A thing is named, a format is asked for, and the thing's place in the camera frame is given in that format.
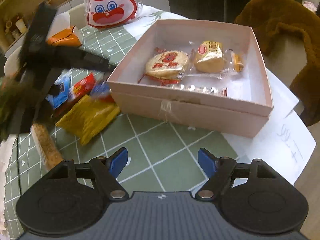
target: orange bag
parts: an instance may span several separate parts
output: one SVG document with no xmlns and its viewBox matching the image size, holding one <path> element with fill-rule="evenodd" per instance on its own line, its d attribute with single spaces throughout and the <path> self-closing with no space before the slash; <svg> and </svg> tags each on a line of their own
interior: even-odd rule
<svg viewBox="0 0 320 240">
<path fill-rule="evenodd" d="M 47 43 L 53 46 L 79 47 L 82 44 L 78 36 L 74 33 L 75 31 L 77 31 L 76 26 L 70 26 L 70 29 L 64 29 L 50 37 Z"/>
</svg>

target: red round sticker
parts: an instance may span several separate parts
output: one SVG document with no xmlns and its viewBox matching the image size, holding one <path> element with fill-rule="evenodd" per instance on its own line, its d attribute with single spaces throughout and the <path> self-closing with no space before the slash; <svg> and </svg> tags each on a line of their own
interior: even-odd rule
<svg viewBox="0 0 320 240">
<path fill-rule="evenodd" d="M 198 53 L 203 55 L 206 52 L 207 52 L 207 47 L 201 44 L 200 47 L 198 48 Z"/>
</svg>

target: pink box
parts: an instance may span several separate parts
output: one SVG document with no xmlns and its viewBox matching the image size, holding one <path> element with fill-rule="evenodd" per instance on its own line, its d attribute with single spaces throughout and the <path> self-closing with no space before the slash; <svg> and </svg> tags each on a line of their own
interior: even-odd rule
<svg viewBox="0 0 320 240">
<path fill-rule="evenodd" d="M 173 90 L 147 77 L 137 83 L 156 47 L 190 53 L 206 40 L 221 42 L 224 49 L 244 53 L 241 78 L 185 77 L 181 83 L 227 87 L 227 97 Z M 252 28 L 229 23 L 156 21 L 119 63 L 108 84 L 124 113 L 250 138 L 261 130 L 273 109 L 266 68 Z"/>
</svg>

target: cartoon rabbit pillow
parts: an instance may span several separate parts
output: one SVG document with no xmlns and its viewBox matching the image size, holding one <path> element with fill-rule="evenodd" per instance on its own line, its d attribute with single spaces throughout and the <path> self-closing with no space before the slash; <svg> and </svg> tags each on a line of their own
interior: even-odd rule
<svg viewBox="0 0 320 240">
<path fill-rule="evenodd" d="M 136 17 L 137 0 L 84 0 L 88 25 L 96 28 L 121 25 Z"/>
</svg>

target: black circular cover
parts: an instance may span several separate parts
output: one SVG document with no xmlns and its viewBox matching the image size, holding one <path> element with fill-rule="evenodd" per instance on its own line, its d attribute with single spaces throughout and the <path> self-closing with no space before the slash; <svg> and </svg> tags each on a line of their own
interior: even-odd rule
<svg viewBox="0 0 320 240">
<path fill-rule="evenodd" d="M 274 179 L 248 181 L 222 196 L 221 212 L 229 223 L 252 233 L 281 234 L 300 229 L 308 214 L 308 202 L 287 184 Z"/>
<path fill-rule="evenodd" d="M 62 236 L 82 231 L 102 214 L 94 189 L 71 179 L 48 179 L 31 187 L 17 202 L 21 224 L 38 235 Z"/>
</svg>

